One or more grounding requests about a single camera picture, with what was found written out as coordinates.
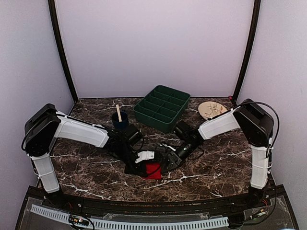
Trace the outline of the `green compartment tray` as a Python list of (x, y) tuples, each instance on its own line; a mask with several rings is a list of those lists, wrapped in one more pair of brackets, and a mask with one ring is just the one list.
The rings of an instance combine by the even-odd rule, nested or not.
[(169, 133), (189, 104), (190, 94), (158, 85), (133, 108), (138, 122)]

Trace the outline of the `black frame post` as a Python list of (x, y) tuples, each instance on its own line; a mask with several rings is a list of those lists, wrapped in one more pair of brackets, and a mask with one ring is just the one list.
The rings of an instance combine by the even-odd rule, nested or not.
[(240, 68), (240, 72), (238, 75), (238, 79), (236, 82), (236, 86), (235, 86), (233, 95), (231, 97), (229, 96), (229, 99), (231, 100), (232, 104), (237, 103), (240, 91), (243, 86), (245, 75), (248, 69), (248, 64), (249, 64), (249, 60), (250, 60), (250, 56), (251, 56), (251, 52), (252, 52), (252, 48), (254, 44), (254, 39), (256, 35), (257, 25), (258, 25), (260, 6), (261, 6), (261, 0), (254, 0), (250, 29), (249, 29), (245, 53), (244, 53), (243, 60), (242, 60), (242, 65)]
[(56, 41), (56, 46), (60, 58), (60, 62), (62, 65), (62, 69), (64, 72), (64, 76), (70, 91), (70, 94), (72, 96), (73, 102), (77, 103), (79, 98), (72, 80), (71, 72), (69, 69), (69, 65), (67, 62), (63, 41), (61, 37), (60, 27), (59, 27), (59, 21), (58, 21), (58, 15), (56, 10), (56, 2), (54, 0), (48, 0), (48, 8), (49, 8), (49, 14), (51, 19), (51, 24), (53, 28), (54, 38)]

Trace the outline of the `right black frame post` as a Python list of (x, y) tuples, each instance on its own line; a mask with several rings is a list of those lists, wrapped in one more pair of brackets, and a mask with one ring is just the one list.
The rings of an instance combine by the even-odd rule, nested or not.
[(249, 64), (249, 60), (250, 60), (250, 56), (251, 56), (251, 52), (252, 52), (252, 48), (254, 44), (254, 39), (256, 35), (257, 25), (258, 25), (260, 6), (261, 6), (261, 0), (254, 0), (250, 29), (249, 29), (245, 53), (244, 53), (243, 60), (242, 60), (242, 65), (240, 68), (240, 72), (238, 75), (238, 79), (236, 82), (236, 86), (235, 86), (233, 95), (231, 97), (229, 96), (229, 99), (231, 100), (232, 104), (237, 103), (240, 91), (243, 86), (245, 75), (248, 69), (248, 64)]

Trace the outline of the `black front rail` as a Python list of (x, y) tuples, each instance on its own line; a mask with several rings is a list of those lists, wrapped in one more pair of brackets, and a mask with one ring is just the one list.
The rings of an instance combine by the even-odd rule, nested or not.
[(204, 199), (183, 202), (126, 202), (112, 201), (60, 193), (54, 195), (53, 200), (60, 205), (69, 203), (76, 213), (101, 215), (103, 213), (115, 214), (187, 214), (203, 211), (214, 213), (242, 212), (251, 208), (246, 202), (246, 195), (236, 195), (224, 198)]

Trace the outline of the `wooden stick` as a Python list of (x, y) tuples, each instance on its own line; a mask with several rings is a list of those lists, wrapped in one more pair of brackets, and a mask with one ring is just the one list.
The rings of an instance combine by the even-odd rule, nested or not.
[(118, 115), (118, 121), (122, 122), (121, 112), (120, 112), (120, 108), (118, 104), (116, 104), (116, 110), (117, 110), (117, 115)]

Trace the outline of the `dark blue mug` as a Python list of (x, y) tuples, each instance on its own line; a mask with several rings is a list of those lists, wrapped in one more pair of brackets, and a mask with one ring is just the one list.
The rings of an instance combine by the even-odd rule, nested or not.
[(129, 125), (129, 116), (125, 111), (120, 111), (120, 117), (118, 116), (118, 113), (115, 112), (111, 116), (111, 120), (115, 130), (123, 130)]

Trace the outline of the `left black frame post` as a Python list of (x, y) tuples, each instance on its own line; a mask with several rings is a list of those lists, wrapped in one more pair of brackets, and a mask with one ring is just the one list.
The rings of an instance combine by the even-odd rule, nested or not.
[(72, 80), (71, 72), (69, 69), (69, 65), (67, 62), (63, 41), (61, 37), (60, 27), (59, 27), (59, 21), (58, 21), (58, 15), (56, 10), (56, 2), (54, 0), (48, 0), (48, 8), (49, 8), (49, 14), (51, 19), (51, 24), (53, 28), (54, 38), (56, 41), (56, 46), (60, 58), (60, 62), (62, 65), (62, 69), (64, 72), (64, 76), (70, 91), (70, 94), (72, 96), (73, 102), (77, 103), (79, 98)]

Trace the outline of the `red santa sock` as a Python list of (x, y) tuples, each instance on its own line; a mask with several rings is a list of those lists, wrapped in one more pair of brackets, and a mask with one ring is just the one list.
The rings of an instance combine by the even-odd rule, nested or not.
[(161, 180), (161, 163), (153, 162), (153, 163), (145, 163), (145, 172), (148, 175), (144, 177), (144, 179), (151, 179), (151, 180)]

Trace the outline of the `beige decorated plate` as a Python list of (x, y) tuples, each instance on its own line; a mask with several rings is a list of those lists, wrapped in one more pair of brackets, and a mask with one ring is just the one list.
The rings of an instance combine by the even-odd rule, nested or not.
[(208, 101), (201, 103), (198, 111), (204, 119), (208, 119), (227, 112), (227, 109), (220, 103)]

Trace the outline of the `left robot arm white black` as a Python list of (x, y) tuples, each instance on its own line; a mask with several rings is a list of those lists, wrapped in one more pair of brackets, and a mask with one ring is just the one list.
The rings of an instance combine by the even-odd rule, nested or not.
[(116, 159), (124, 162), (135, 175), (146, 177), (141, 162), (152, 160), (154, 152), (134, 149), (133, 145), (143, 140), (134, 125), (123, 130), (92, 124), (58, 111), (51, 103), (43, 106), (24, 126), (22, 150), (30, 157), (36, 174), (41, 180), (49, 201), (57, 209), (63, 209), (68, 199), (60, 192), (54, 166), (50, 157), (57, 139), (85, 143), (110, 152)]

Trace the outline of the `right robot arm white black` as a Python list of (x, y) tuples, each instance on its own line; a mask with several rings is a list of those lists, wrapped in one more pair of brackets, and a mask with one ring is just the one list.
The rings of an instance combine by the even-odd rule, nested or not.
[(256, 188), (245, 196), (245, 204), (249, 208), (255, 208), (263, 201), (263, 193), (259, 189), (266, 186), (271, 152), (277, 137), (273, 134), (274, 119), (261, 107), (262, 105), (261, 102), (246, 99), (235, 108), (208, 118), (196, 128), (185, 121), (179, 121), (173, 132), (183, 143), (166, 155), (161, 164), (161, 172), (166, 173), (180, 167), (204, 141), (241, 129), (252, 150), (250, 186)]

